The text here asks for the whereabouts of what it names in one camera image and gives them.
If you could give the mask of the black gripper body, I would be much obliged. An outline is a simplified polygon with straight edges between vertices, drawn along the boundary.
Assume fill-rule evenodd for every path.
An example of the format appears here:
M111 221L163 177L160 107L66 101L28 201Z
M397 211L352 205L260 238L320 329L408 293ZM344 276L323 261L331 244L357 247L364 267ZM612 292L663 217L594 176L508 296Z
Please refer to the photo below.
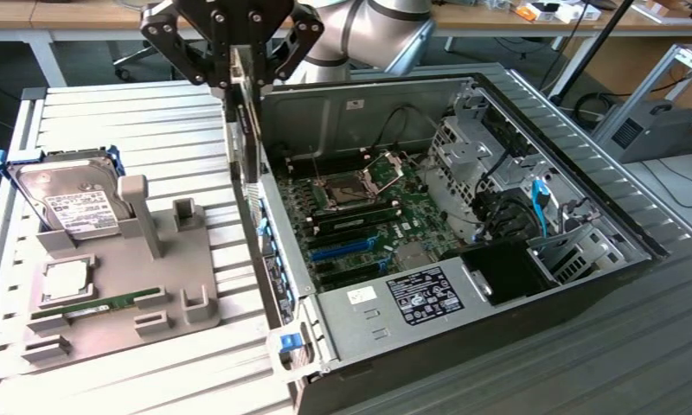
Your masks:
M249 45L252 33L267 41L295 8L293 0L173 1L179 14L209 42L227 35L232 45Z

